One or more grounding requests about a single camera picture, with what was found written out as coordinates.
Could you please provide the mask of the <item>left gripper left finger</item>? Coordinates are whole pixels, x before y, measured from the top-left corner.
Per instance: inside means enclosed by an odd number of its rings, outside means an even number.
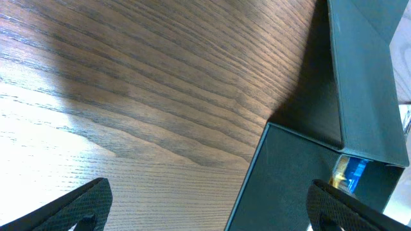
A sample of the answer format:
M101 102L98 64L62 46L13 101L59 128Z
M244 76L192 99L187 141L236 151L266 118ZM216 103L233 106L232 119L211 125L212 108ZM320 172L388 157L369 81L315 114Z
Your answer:
M109 181L96 178L33 212L11 221L1 230L102 231L112 205Z

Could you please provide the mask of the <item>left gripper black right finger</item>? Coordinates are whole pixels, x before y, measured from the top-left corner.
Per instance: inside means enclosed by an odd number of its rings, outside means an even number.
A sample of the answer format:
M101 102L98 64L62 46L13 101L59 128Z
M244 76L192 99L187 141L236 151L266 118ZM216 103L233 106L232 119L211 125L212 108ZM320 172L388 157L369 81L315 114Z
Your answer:
M410 231L410 227L319 179L308 189L306 210L314 231Z

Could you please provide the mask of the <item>blue snack bar wrapper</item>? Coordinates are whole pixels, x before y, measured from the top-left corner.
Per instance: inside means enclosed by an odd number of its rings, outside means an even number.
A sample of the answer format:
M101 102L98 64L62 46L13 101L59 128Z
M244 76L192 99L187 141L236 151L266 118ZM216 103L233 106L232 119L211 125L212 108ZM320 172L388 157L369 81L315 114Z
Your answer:
M349 157L347 166L344 170L343 183L345 185L345 192L349 194L354 193L368 163L369 161L366 159Z

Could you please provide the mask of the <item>black gift box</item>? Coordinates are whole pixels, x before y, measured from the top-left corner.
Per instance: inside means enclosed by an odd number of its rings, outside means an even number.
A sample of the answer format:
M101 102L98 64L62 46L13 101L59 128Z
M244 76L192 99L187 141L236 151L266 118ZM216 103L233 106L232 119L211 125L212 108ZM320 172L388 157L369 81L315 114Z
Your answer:
M406 6L315 3L297 86L265 125L227 230L306 230L308 189L342 156L369 161L350 195L385 210L409 165L390 55Z

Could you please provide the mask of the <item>yellow nut snack bag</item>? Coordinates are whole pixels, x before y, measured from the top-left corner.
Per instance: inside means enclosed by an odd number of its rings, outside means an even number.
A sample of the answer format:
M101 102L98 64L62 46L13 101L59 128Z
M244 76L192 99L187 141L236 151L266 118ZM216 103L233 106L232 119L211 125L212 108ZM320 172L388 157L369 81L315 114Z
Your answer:
M348 163L349 157L340 157L329 180L330 185L345 192L348 191L347 178L345 177L345 171L347 169Z

